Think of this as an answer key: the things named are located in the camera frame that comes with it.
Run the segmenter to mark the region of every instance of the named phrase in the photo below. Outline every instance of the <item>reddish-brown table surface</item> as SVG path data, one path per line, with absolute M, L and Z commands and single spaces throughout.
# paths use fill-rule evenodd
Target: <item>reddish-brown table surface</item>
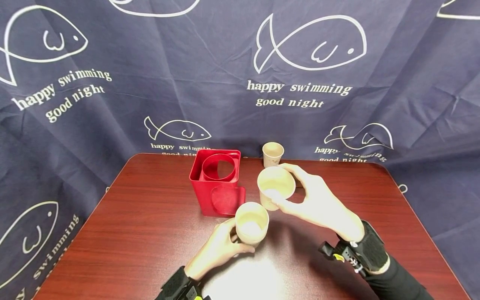
M 111 185 L 35 300 L 153 300 L 195 255 L 222 218 L 200 213 L 189 181 L 193 156 L 139 154 Z M 370 163 L 292 160 L 321 175 L 333 193 L 383 238 L 386 248 L 436 300 L 469 299 L 389 173 Z M 239 185 L 259 201 L 257 158 L 240 161 Z M 297 188 L 293 201 L 301 201 Z M 317 247 L 336 235 L 282 212 L 255 254 L 205 278 L 213 300 L 377 299 L 351 266 Z

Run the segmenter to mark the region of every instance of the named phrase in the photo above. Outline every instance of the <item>blue fabric backdrop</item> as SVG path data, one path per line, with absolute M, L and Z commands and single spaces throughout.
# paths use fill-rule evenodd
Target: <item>blue fabric backdrop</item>
M 267 141 L 386 166 L 480 299 L 480 2 L 18 0 L 0 28 L 0 299 L 134 154 Z

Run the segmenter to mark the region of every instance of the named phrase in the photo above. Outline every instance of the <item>fish drawing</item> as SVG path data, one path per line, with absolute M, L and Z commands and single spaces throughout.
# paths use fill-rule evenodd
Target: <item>fish drawing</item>
M 341 126 L 336 126 L 332 128 L 330 131 L 329 135 L 327 135 L 324 139 L 324 143 L 327 144 L 331 141 L 335 140 L 341 140 L 342 143 L 352 149 L 352 150 L 360 150 L 366 147 L 371 147 L 371 146 L 383 146 L 389 149 L 393 149 L 393 141 L 392 141 L 392 135 L 388 128 L 386 128 L 384 125 L 379 124 L 379 123 L 371 123 L 363 127 L 359 133 L 355 134 L 354 136 L 344 136 L 344 129 L 346 125 L 341 125 Z M 374 137 L 371 135 L 368 130 L 375 130 L 375 134 L 381 138 L 383 137 L 383 141 L 388 141 L 386 144 L 383 144 L 379 142 L 378 138 Z
M 207 129 L 190 121 L 172 120 L 157 127 L 153 124 L 150 116 L 148 116 L 144 119 L 144 125 L 148 129 L 148 135 L 154 141 L 159 132 L 177 140 L 190 142 L 206 140 L 212 137 Z
M 48 25 L 46 28 L 41 28 L 41 25 L 40 28 L 38 26 L 21 27 L 22 23 L 29 24 L 30 22 L 27 23 L 27 21 L 38 19 L 38 16 L 34 14 L 35 12 L 40 12 L 42 18 L 48 17 L 51 23 L 62 23 L 62 32 L 51 32 L 51 23 L 47 22 L 45 22 Z M 25 42 L 11 45 L 12 40 L 18 40 L 15 39 L 17 35 L 23 38 L 29 37 L 28 40 L 35 46 Z M 85 35 L 72 22 L 58 11 L 42 5 L 27 6 L 15 12 L 7 22 L 3 40 L 3 47 L 0 47 L 0 52 L 5 55 L 8 75 L 0 74 L 0 81 L 14 86 L 17 86 L 17 81 L 13 74 L 12 57 L 29 62 L 54 62 L 78 54 L 85 50 L 88 45 Z
M 367 38 L 363 27 L 357 20 L 346 15 L 332 15 L 310 21 L 295 29 L 278 44 L 273 35 L 272 22 L 273 14 L 269 15 L 263 21 L 257 31 L 256 41 L 258 50 L 253 57 L 253 66 L 258 73 L 262 71 L 274 53 L 287 64 L 306 71 L 327 70 L 343 66 L 359 59 L 367 53 Z M 309 31 L 302 36 L 298 34 L 300 31 L 305 32 L 307 27 L 309 30 L 315 31 Z M 268 48 L 262 46 L 260 43 L 260 35 L 265 28 L 270 35 Z M 335 38 L 338 37 L 332 34 L 331 31 L 333 30 L 342 30 L 343 35 L 341 37 L 344 39 L 335 41 Z M 306 53 L 300 53 L 300 55 L 291 53 L 292 50 L 296 51 L 298 48 L 304 49 L 304 44 L 307 41 L 311 41 L 314 43 L 313 45 L 317 46 L 313 46 L 309 50 L 306 50 Z M 290 52 L 282 53 L 280 47 L 286 43 L 290 44 L 290 47 L 287 48 L 287 52 Z M 268 53 L 268 55 L 262 56 L 261 52 L 265 52 L 265 54 Z
M 59 204 L 55 201 L 38 203 L 18 216 L 0 239 L 0 260 L 7 267 L 0 273 L 0 289 L 15 279 L 38 255 L 52 234 Z M 17 253 L 7 260 L 6 253 Z
M 450 4 L 458 1 L 457 3 L 461 3 L 462 0 L 448 0 L 444 4 L 440 6 L 440 9 L 437 12 L 437 17 L 445 18 L 445 19 L 458 19 L 458 20 L 480 20 L 480 14 L 472 15 L 472 14 L 463 14 L 463 13 L 454 13 L 454 12 L 446 12 L 449 9 L 452 9 L 453 6 L 450 6 L 446 9 L 444 7 L 449 6 Z
M 170 18 L 170 17 L 178 17 L 178 16 L 181 16 L 181 15 L 184 15 L 184 14 L 188 13 L 189 11 L 191 11 L 192 9 L 194 9 L 195 6 L 197 6 L 198 2 L 200 2 L 200 0 L 195 0 L 189 7 L 185 8 L 185 9 L 179 9 L 179 6 L 176 3 L 174 3 L 175 6 L 176 6 L 176 10 L 179 10 L 177 12 L 151 13 L 151 12 L 136 12 L 135 11 L 135 10 L 138 10 L 138 8 L 133 7 L 133 5 L 131 5 L 132 2 L 140 3 L 141 0 L 109 0 L 109 1 L 116 9 L 118 9 L 121 12 L 131 14 L 131 15 L 135 15 L 135 16 L 154 17 L 154 18 Z M 148 1 L 143 0 L 143 4 L 144 4 L 143 5 L 144 7 L 147 7 L 150 10 L 152 9 L 152 4 L 150 3 L 150 0 L 148 0 Z

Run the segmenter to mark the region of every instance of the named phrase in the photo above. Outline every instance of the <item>red container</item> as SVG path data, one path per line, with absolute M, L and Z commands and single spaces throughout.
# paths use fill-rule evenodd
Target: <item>red container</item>
M 238 187 L 240 151 L 202 149 L 197 152 L 190 182 L 204 216 L 232 217 L 245 203 L 245 188 Z M 220 177 L 217 171 L 220 161 L 230 163 L 233 171 Z

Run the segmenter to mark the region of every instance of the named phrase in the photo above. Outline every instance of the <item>white paper cup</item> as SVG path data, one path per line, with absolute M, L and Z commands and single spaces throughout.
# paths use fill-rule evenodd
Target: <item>white paper cup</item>
M 268 212 L 257 202 L 240 205 L 235 214 L 237 236 L 243 243 L 254 247 L 267 235 L 269 222 Z
M 277 210 L 272 203 L 273 197 L 290 198 L 295 192 L 295 179 L 292 174 L 281 167 L 268 167 L 258 174 L 258 189 L 260 190 L 260 203 L 265 209 Z
M 283 146 L 279 143 L 269 142 L 262 147 L 264 153 L 264 167 L 278 166 L 284 153 Z

